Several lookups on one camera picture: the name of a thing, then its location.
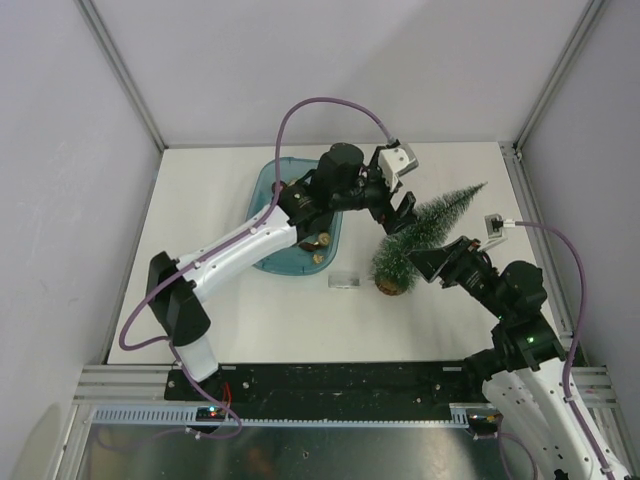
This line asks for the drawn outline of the gold glitter bauble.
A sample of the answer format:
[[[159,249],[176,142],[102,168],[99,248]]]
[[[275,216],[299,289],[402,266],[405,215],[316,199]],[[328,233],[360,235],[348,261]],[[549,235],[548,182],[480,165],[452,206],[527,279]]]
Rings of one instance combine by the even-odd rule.
[[[331,235],[327,232],[322,232],[317,236],[317,246],[320,248],[326,248],[331,243]]]

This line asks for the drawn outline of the clear battery box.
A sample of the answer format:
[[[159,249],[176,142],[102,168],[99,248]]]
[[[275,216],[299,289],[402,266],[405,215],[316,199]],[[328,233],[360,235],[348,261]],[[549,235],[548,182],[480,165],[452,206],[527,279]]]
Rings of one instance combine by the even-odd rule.
[[[331,289],[356,289],[361,286],[361,278],[356,273],[334,272],[328,276]]]

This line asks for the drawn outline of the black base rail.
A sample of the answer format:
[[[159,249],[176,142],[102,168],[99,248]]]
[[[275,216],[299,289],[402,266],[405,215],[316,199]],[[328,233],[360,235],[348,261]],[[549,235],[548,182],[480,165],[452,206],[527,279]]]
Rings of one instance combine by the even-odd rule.
[[[483,382],[504,367],[493,350],[456,361],[223,364],[197,387],[181,370],[172,370],[164,397],[184,402],[221,399],[228,388],[231,408],[239,417],[269,412],[378,413],[385,407],[415,413],[419,405],[434,410],[485,402]]]

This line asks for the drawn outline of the teal plastic tray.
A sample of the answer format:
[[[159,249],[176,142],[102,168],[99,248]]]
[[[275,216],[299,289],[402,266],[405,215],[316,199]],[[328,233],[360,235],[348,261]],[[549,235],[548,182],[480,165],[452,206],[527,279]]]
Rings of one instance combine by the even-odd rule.
[[[315,169],[318,160],[296,157],[282,157],[280,160],[281,180],[290,183],[303,177],[309,170]],[[266,163],[255,182],[249,202],[246,218],[254,217],[271,202],[271,186],[275,181],[275,161]],[[263,258],[254,267],[270,274],[285,276],[309,276],[326,269],[336,257],[342,227],[342,213],[335,213],[327,230],[331,241],[325,247],[312,252],[299,246],[292,246]]]

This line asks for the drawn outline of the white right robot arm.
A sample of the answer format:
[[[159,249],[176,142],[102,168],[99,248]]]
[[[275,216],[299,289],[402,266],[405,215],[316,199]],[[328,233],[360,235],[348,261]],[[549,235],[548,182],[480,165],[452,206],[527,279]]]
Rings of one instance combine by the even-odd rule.
[[[463,393],[488,400],[546,479],[629,479],[591,417],[566,352],[541,308],[547,299],[539,267],[523,260],[498,271],[476,240],[461,237],[408,255],[423,278],[459,286],[498,322],[493,346],[466,358]]]

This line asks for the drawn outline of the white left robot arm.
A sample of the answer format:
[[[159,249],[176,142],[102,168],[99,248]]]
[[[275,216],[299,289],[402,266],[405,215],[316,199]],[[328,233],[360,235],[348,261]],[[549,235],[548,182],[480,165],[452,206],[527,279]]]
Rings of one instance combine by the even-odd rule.
[[[154,256],[149,306],[187,373],[187,389],[207,400],[221,387],[203,307],[220,285],[271,254],[327,232],[338,212],[366,210],[388,234],[415,223],[414,195],[406,193],[398,206],[391,199],[402,176],[417,166],[413,151],[398,141],[377,147],[369,161],[352,144],[334,144],[295,182],[269,182],[270,203],[232,233],[177,259],[166,252]]]

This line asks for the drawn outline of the small green christmas tree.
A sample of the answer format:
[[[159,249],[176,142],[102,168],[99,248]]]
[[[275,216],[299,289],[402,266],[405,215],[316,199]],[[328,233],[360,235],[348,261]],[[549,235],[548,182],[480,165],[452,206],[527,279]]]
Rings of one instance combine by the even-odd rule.
[[[414,249],[443,246],[476,195],[486,185],[483,182],[453,190],[419,204],[415,224],[386,236],[370,264],[370,277],[378,290],[387,296],[398,296],[413,290],[420,273],[407,254]]]

